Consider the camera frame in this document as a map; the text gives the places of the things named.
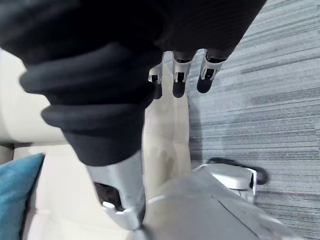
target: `floor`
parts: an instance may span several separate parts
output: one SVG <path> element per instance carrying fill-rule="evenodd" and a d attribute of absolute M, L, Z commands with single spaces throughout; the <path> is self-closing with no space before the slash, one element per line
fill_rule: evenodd
<path fill-rule="evenodd" d="M 207 94 L 202 57 L 186 87 L 191 158 L 264 167 L 257 205 L 320 240 L 320 1 L 268 0 Z"/>

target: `black fabric sleeve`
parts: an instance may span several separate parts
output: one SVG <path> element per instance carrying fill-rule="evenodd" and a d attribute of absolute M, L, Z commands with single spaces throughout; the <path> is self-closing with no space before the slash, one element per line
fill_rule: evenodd
<path fill-rule="evenodd" d="M 0 0 L 0 46 L 24 62 L 20 84 L 47 97 L 43 119 L 61 128 L 90 166 L 114 164 L 141 149 L 145 108 L 155 91 L 149 70 L 163 54 L 152 44 L 158 21 L 148 21 L 150 30 L 137 19 L 124 28 L 116 4 Z"/>

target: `blue pillow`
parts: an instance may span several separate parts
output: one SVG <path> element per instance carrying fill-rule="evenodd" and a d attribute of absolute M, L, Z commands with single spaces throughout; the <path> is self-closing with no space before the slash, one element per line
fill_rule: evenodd
<path fill-rule="evenodd" d="M 19 240 L 26 201 L 45 155 L 42 153 L 0 165 L 0 240 Z"/>

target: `cream leather seat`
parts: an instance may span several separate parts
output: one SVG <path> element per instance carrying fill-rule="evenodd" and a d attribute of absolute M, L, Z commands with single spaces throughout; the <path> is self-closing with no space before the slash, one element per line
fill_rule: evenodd
<path fill-rule="evenodd" d="M 102 210 L 86 172 L 58 128 L 40 112 L 49 103 L 19 85 L 21 61 L 0 50 L 0 163 L 45 153 L 28 204 L 23 240 L 123 240 L 127 232 Z M 146 110 L 143 134 L 147 198 L 168 179 L 190 171 L 187 97 L 172 95 L 172 74 L 163 70 L 163 96 Z"/>

